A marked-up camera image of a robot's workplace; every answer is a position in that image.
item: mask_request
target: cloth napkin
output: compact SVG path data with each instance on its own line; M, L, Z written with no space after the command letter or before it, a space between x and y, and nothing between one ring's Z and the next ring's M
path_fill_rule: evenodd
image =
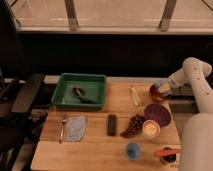
M85 116L76 116L67 119L66 123L66 141L81 141L87 126Z

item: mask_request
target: black remote control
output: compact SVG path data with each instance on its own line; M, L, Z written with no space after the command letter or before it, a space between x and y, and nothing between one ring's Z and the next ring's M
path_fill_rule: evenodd
M117 120L117 117L115 114L108 115L107 135L109 136L116 135L116 120Z

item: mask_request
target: black chair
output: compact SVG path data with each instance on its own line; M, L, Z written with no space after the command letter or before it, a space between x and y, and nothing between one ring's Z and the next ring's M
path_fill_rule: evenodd
M25 138L39 140L32 133L32 130L41 125L45 121L46 116L44 115L36 121L29 117L33 102L43 84L43 79L44 75L42 74L31 75L20 88L14 103L10 103L11 110L9 113L0 118L0 170L12 170ZM12 90L17 81L18 79L13 80L7 87L10 87ZM10 100L4 100L4 97L10 93L10 89L6 89L6 91L0 92L2 103L10 102ZM7 160L9 151L12 152L9 160Z

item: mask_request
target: small blue bowl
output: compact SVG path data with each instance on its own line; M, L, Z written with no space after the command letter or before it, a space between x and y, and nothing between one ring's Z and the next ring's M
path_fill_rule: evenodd
M141 148L140 145L136 143L128 143L125 147L125 152L128 160L135 161L141 158Z

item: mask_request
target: green tray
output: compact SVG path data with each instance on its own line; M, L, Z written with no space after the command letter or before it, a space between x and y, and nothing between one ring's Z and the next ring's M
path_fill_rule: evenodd
M82 103L72 92L73 87L84 89L85 97L95 104ZM63 73L52 97L52 104L58 107L79 109L101 109L106 95L106 76L94 74Z

